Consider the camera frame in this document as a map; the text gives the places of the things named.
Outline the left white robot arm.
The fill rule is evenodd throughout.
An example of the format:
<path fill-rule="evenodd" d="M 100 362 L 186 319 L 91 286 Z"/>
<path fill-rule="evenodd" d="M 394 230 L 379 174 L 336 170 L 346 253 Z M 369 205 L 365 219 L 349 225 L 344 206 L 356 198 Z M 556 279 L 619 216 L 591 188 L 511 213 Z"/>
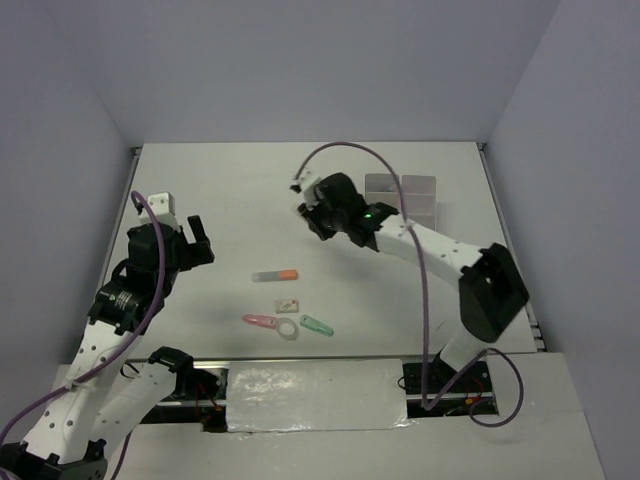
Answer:
<path fill-rule="evenodd" d="M 170 213 L 142 215 L 128 231 L 128 256 L 98 290 L 65 381 L 36 401 L 43 413 L 28 434 L 2 444 L 2 478 L 102 479 L 116 448 L 157 403 L 217 393 L 217 377 L 171 347 L 154 351 L 120 393 L 110 393 L 178 274 L 214 260 L 199 216 L 188 222 L 193 242 Z"/>

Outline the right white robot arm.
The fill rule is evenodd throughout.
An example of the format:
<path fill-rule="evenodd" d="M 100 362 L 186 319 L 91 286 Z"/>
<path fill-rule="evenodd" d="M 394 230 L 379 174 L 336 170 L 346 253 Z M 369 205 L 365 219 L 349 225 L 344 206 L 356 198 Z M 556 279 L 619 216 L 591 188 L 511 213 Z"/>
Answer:
<path fill-rule="evenodd" d="M 321 240 L 343 233 L 359 247 L 418 266 L 423 275 L 433 274 L 457 292 L 458 325 L 429 366 L 446 391 L 457 391 L 469 380 L 467 364 L 493 347 L 529 302 L 505 246 L 466 244 L 413 221 L 410 197 L 403 191 L 395 205 L 371 203 L 347 175 L 322 178 L 309 170 L 290 188 L 302 197 L 298 214 Z"/>

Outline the left white compartment container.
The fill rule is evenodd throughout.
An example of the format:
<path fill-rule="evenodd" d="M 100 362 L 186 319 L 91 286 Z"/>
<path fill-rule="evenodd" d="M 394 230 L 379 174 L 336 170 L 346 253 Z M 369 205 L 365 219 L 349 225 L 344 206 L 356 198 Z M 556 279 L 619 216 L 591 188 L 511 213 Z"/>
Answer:
<path fill-rule="evenodd" d="M 396 177 L 393 174 L 367 173 L 364 181 L 364 198 L 368 204 L 383 203 L 397 211 L 400 210 L 400 196 Z M 393 186 L 394 191 L 383 191 L 386 186 Z"/>

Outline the white compartment container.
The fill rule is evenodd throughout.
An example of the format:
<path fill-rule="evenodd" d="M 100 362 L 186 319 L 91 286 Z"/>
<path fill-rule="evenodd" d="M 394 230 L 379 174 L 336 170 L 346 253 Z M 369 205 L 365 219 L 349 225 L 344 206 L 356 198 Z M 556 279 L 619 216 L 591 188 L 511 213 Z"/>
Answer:
<path fill-rule="evenodd" d="M 426 228 L 436 230 L 436 177 L 427 175 L 403 175 L 401 177 L 401 187 L 408 217 Z"/>
<path fill-rule="evenodd" d="M 367 173 L 364 181 L 364 198 L 368 204 L 383 203 L 397 211 L 400 210 L 400 196 L 396 177 L 393 174 Z M 394 191 L 383 191 L 386 186 L 393 186 Z"/>

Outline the orange highlighter clear cap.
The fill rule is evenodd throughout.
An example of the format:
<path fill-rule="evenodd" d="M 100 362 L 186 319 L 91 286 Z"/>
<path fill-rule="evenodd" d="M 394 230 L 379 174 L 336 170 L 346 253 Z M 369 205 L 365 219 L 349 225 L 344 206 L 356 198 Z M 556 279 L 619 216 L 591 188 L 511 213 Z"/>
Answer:
<path fill-rule="evenodd" d="M 251 280 L 255 283 L 293 281 L 298 279 L 298 271 L 295 269 L 261 271 L 251 274 Z"/>

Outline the right white compartment container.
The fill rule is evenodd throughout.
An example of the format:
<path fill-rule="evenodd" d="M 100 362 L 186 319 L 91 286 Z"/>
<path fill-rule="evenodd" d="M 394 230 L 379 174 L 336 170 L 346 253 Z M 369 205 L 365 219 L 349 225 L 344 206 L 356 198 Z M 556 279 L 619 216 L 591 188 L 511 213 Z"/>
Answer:
<path fill-rule="evenodd" d="M 427 175 L 403 175 L 401 177 L 401 187 L 408 217 L 426 228 L 436 230 L 436 177 Z"/>

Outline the white eraser red label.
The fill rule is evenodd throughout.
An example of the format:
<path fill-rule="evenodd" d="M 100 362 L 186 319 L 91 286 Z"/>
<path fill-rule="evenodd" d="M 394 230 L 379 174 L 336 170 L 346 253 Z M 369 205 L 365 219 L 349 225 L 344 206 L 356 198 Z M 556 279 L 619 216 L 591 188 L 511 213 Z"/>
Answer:
<path fill-rule="evenodd" d="M 277 299 L 274 301 L 274 309 L 278 314 L 297 313 L 299 311 L 299 302 L 297 299 Z"/>

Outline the green highlighter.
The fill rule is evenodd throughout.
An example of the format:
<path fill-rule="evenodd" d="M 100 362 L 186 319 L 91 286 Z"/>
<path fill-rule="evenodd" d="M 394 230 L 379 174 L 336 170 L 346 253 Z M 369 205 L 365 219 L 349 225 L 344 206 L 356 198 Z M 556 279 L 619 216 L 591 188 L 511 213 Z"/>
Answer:
<path fill-rule="evenodd" d="M 332 327 L 309 315 L 302 315 L 300 317 L 299 323 L 301 327 L 307 330 L 313 331 L 315 333 L 318 333 L 320 335 L 323 335 L 325 337 L 334 336 L 334 330 Z"/>

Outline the white base cover plate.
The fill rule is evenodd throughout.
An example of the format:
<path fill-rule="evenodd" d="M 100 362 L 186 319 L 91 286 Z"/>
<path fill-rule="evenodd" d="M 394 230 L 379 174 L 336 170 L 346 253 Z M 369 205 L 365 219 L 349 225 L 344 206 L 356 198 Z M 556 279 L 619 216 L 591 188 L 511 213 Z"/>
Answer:
<path fill-rule="evenodd" d="M 235 362 L 230 432 L 389 430 L 410 424 L 397 359 Z"/>

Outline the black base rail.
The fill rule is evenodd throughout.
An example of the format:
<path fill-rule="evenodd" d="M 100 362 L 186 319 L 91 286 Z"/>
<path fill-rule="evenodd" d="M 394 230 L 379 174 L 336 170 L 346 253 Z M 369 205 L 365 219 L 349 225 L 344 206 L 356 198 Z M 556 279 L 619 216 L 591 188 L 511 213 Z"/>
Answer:
<path fill-rule="evenodd" d="M 439 403 L 427 411 L 419 398 L 422 364 L 415 358 L 401 361 L 402 374 L 396 386 L 406 400 L 410 420 L 466 416 L 470 410 L 477 415 L 497 415 L 498 407 L 487 363 L 478 362 L 457 380 Z M 226 433 L 226 400 L 229 369 L 200 368 L 194 390 L 182 397 L 169 396 L 147 413 L 142 424 L 198 424 L 209 433 Z"/>

